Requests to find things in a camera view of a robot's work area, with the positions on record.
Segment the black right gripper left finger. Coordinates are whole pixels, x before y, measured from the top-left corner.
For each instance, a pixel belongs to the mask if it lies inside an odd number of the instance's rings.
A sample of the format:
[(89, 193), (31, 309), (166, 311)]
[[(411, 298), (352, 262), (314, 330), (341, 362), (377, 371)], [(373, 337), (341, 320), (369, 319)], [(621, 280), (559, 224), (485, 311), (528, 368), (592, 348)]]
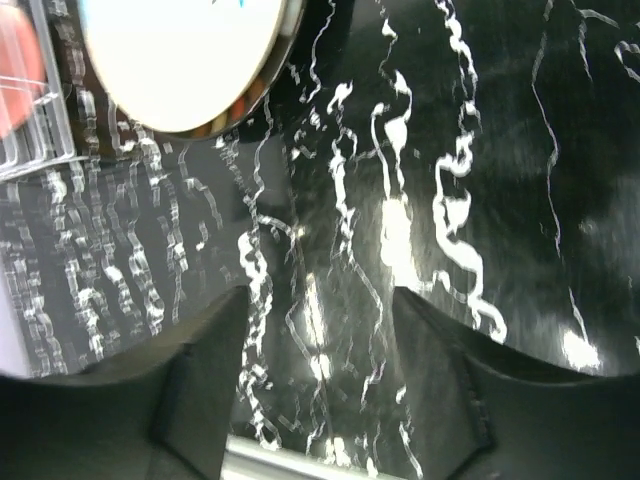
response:
[(1, 381), (5, 479), (217, 479), (248, 326), (236, 287), (67, 376)]

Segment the cream pink plate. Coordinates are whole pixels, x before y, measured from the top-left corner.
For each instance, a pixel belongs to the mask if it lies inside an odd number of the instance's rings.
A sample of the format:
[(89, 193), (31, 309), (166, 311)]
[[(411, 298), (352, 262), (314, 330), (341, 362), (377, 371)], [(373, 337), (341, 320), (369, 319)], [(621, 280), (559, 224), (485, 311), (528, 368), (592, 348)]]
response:
[(36, 30), (17, 6), (1, 5), (1, 139), (31, 115), (44, 89), (45, 67)]

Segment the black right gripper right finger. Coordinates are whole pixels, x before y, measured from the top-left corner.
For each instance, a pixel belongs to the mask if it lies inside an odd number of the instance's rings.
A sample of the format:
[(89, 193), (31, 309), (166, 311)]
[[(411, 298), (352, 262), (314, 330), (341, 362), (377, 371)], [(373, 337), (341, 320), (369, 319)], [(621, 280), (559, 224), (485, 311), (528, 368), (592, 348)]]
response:
[(398, 287), (393, 325), (428, 479), (635, 479), (639, 378), (565, 369)]

